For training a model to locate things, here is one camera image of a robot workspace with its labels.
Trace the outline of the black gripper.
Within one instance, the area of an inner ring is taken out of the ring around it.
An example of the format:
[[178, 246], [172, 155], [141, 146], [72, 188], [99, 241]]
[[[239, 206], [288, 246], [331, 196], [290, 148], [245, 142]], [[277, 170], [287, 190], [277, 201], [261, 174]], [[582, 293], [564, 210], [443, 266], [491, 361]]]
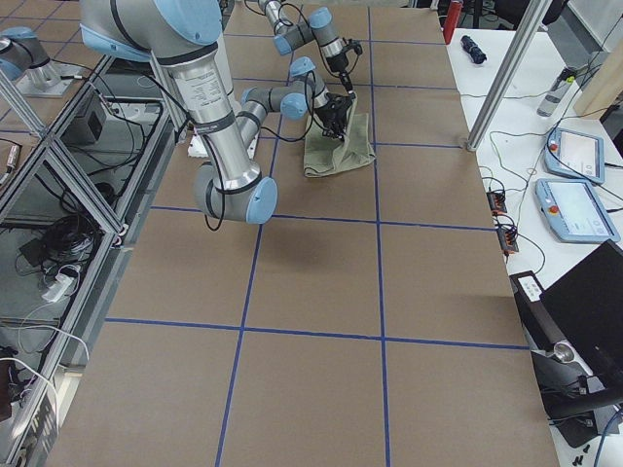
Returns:
[[353, 84], [348, 73], [348, 58], [344, 52], [332, 56], [326, 56], [325, 61], [329, 70], [339, 74], [341, 84], [348, 94], [353, 94]]
[[351, 107], [351, 96], [329, 94], [328, 101], [316, 108], [316, 115], [322, 123], [322, 135], [340, 141], [345, 140], [348, 123], [348, 110]]

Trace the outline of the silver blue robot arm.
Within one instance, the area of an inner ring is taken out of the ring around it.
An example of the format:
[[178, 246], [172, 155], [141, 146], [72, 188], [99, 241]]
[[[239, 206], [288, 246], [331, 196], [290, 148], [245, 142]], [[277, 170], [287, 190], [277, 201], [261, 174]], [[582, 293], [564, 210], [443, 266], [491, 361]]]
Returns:
[[336, 29], [333, 16], [326, 7], [301, 16], [293, 22], [285, 13], [286, 4], [281, 1], [258, 1], [261, 13], [268, 19], [274, 32], [274, 45], [281, 55], [291, 54], [304, 45], [315, 42], [328, 71], [338, 78], [348, 94], [354, 94], [348, 70], [348, 52], [354, 51], [356, 59], [362, 55], [359, 41], [342, 37]]
[[290, 120], [318, 117], [325, 136], [344, 139], [354, 90], [346, 70], [350, 45], [338, 36], [322, 7], [307, 21], [291, 23], [278, 1], [263, 1], [281, 53], [315, 41], [346, 94], [332, 93], [306, 56], [290, 66], [288, 87], [248, 90], [236, 111], [226, 90], [226, 70], [217, 64], [222, 14], [215, 1], [83, 1], [85, 45], [130, 61], [156, 60], [172, 79], [210, 157], [196, 176], [194, 195], [206, 217], [264, 224], [275, 212], [277, 185], [264, 176], [248, 147], [272, 112]]

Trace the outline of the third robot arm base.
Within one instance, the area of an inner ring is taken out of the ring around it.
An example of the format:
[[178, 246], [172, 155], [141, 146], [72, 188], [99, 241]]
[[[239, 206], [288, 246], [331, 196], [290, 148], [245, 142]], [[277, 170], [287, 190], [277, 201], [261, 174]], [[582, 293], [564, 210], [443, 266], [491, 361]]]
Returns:
[[61, 97], [69, 87], [36, 33], [26, 26], [1, 31], [1, 71], [26, 96]]

